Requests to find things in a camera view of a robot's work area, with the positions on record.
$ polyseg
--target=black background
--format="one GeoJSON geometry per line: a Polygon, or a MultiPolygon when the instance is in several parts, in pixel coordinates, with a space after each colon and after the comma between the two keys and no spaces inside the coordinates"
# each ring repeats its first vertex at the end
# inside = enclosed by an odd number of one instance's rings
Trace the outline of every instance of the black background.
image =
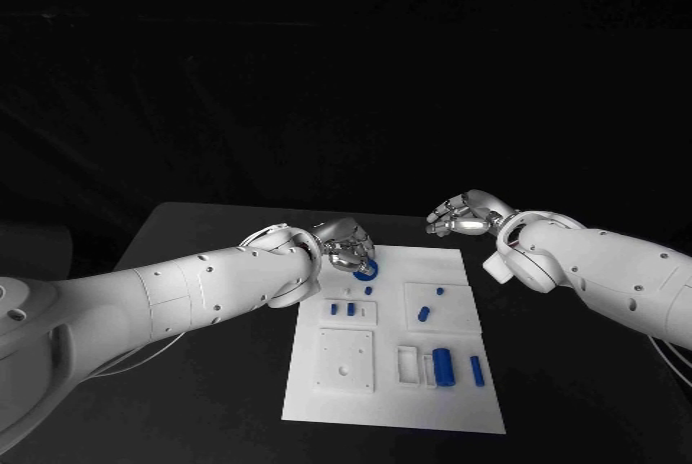
{"type": "Polygon", "coordinates": [[[72,277],[161,202],[424,216],[471,188],[692,254],[688,9],[3,0],[0,217],[68,225],[72,277]]]}

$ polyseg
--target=blue object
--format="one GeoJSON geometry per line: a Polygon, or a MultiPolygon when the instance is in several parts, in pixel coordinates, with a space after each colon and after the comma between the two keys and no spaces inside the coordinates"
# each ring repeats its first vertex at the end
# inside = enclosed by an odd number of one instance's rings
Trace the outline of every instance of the blue object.
{"type": "Polygon", "coordinates": [[[471,356],[473,377],[476,378],[476,385],[483,387],[486,381],[483,380],[483,371],[480,370],[479,356],[471,356]]]}
{"type": "Polygon", "coordinates": [[[378,263],[372,259],[368,259],[368,264],[370,265],[375,272],[372,273],[372,276],[363,274],[362,272],[355,272],[353,276],[356,276],[356,279],[359,281],[372,281],[378,277],[378,263]]]}
{"type": "Polygon", "coordinates": [[[425,322],[428,320],[428,314],[430,314],[430,307],[422,306],[421,307],[421,312],[418,313],[418,320],[421,322],[425,322]]]}
{"type": "Polygon", "coordinates": [[[451,368],[450,350],[441,347],[432,351],[432,363],[435,365],[435,381],[440,387],[451,387],[454,381],[454,369],[451,368]]]}

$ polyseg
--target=black table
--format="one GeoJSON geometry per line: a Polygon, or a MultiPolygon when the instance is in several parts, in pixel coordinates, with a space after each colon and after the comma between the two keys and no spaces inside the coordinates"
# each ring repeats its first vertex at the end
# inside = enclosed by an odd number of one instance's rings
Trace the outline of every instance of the black table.
{"type": "MultiPolygon", "coordinates": [[[[117,270],[233,246],[270,224],[307,228],[343,215],[163,204],[117,270]]],[[[187,333],[146,365],[82,383],[11,464],[688,461],[690,406],[647,338],[569,289],[499,285],[481,268],[489,236],[440,239],[422,218],[349,215],[375,243],[461,250],[507,435],[281,421],[291,306],[187,333]]]]}

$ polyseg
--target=white platform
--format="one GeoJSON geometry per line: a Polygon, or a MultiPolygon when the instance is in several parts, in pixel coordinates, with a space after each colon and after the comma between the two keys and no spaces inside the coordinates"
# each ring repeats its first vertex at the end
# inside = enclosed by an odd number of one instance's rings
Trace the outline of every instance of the white platform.
{"type": "Polygon", "coordinates": [[[460,251],[378,246],[376,252],[379,275],[369,282],[337,271],[324,258],[321,292],[300,304],[282,419],[505,434],[460,251]],[[437,287],[445,289],[441,296],[437,287]],[[349,302],[355,316],[346,315],[349,302]],[[431,309],[425,322],[418,321],[422,305],[431,309]],[[323,329],[359,332],[323,336],[323,329]],[[399,346],[417,348],[418,385],[399,383],[399,346]],[[434,385],[430,363],[424,373],[424,356],[438,347],[451,352],[453,387],[434,385]],[[470,356],[480,358],[484,387],[476,387],[470,356]],[[370,378],[372,387],[363,387],[370,378]]]}

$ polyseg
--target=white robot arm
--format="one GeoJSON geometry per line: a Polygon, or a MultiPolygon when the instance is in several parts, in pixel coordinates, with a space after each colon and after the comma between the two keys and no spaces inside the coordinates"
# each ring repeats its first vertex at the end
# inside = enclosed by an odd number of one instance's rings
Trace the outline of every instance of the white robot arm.
{"type": "Polygon", "coordinates": [[[428,233],[496,236],[483,268],[503,284],[516,278],[538,292],[571,287],[590,309],[620,324],[692,349],[692,258],[569,217],[512,209],[471,190],[428,216],[428,233]]]}
{"type": "Polygon", "coordinates": [[[352,218],[270,226],[238,247],[84,279],[0,277],[0,454],[124,353],[314,295],[323,254],[356,277],[376,272],[352,218]]]}

